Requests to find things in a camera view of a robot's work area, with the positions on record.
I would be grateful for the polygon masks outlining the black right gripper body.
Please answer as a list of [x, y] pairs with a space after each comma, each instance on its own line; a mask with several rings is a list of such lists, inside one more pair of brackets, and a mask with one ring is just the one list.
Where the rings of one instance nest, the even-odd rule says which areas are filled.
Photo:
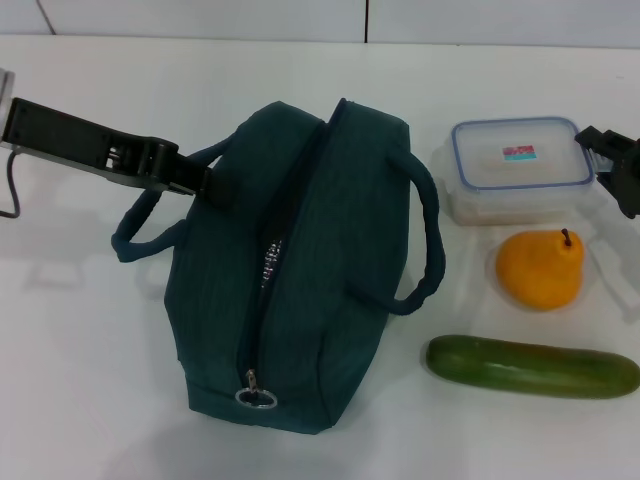
[[617, 170], [617, 202], [630, 219], [639, 215], [639, 148], [626, 153]]

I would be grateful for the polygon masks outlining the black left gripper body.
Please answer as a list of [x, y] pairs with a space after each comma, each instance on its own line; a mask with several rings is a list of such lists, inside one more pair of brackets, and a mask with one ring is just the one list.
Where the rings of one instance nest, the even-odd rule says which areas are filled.
[[120, 185], [194, 192], [194, 169], [176, 144], [124, 133], [24, 99], [11, 100], [4, 142]]

